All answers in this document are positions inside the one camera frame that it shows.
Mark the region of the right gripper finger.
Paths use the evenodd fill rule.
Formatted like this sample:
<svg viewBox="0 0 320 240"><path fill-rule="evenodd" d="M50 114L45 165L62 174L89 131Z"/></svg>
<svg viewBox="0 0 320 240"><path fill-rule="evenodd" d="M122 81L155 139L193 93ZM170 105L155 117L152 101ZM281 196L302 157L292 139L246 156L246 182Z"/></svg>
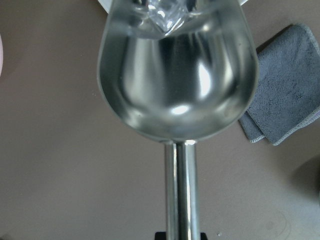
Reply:
<svg viewBox="0 0 320 240"><path fill-rule="evenodd" d="M189 231L188 228L179 228L177 231L177 235L175 238L169 238L168 232L164 231L157 231L154 234L154 239L155 240L192 240L193 237L193 232ZM208 237L206 233L200 232L196 235L196 240L208 240Z"/></svg>

